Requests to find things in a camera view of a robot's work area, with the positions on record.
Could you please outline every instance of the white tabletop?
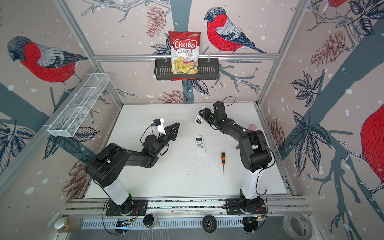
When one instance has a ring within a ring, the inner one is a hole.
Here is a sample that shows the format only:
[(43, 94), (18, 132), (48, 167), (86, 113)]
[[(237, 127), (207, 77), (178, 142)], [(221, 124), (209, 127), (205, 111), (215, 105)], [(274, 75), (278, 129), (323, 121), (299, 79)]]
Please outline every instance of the white tabletop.
[[(144, 130), (156, 118), (164, 118), (164, 126), (180, 123), (176, 141), (169, 142), (169, 150), (164, 156), (159, 155), (152, 168), (125, 166), (119, 175), (124, 188), (133, 197), (180, 197), (180, 196), (228, 196), (238, 195), (245, 169), (239, 151), (238, 142), (229, 135), (213, 130), (208, 123), (198, 125), (194, 122), (198, 111), (212, 103), (193, 104), (148, 104), (124, 105), (116, 125), (109, 138), (109, 143), (133, 151), (141, 151), (140, 137)], [(262, 130), (253, 103), (235, 103), (225, 108), (227, 117), (237, 124), (248, 128), (256, 125)], [(142, 141), (151, 128), (144, 134)], [(202, 135), (206, 153), (197, 155), (194, 137)], [(225, 177), (220, 155), (225, 152)], [(259, 179), (260, 192), (268, 187), (269, 194), (285, 194), (286, 189), (276, 164), (263, 171)], [(85, 198), (105, 198), (103, 190), (91, 182)]]

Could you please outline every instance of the red and white chip bag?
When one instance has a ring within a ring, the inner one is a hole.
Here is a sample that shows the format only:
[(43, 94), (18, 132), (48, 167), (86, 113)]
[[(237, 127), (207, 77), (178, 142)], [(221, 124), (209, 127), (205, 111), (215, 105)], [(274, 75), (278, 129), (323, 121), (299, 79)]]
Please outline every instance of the red and white chip bag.
[(200, 33), (169, 31), (173, 74), (197, 73)]

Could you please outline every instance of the white wire basket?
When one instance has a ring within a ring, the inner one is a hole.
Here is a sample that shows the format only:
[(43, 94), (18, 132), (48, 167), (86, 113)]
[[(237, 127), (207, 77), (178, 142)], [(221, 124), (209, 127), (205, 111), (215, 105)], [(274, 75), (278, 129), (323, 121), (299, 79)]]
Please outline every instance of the white wire basket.
[(75, 95), (74, 98), (52, 123), (48, 132), (55, 137), (73, 137), (108, 83), (107, 74), (90, 74), (84, 86), (78, 92), (71, 93)]

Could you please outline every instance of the remote control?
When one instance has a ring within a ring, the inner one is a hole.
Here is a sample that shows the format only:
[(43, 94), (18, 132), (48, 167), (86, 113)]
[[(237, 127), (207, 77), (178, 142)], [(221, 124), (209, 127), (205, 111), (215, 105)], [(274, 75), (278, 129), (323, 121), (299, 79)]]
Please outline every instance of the remote control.
[(203, 141), (203, 136), (195, 136), (196, 149), (198, 155), (205, 154), (205, 144)]

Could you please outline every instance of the screwdriver handle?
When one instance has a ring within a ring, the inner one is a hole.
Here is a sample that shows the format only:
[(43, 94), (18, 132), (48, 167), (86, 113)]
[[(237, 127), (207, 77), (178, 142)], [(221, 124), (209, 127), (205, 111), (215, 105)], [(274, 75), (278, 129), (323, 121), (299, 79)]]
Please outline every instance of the screwdriver handle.
[(221, 153), (221, 165), (225, 165), (225, 152)]

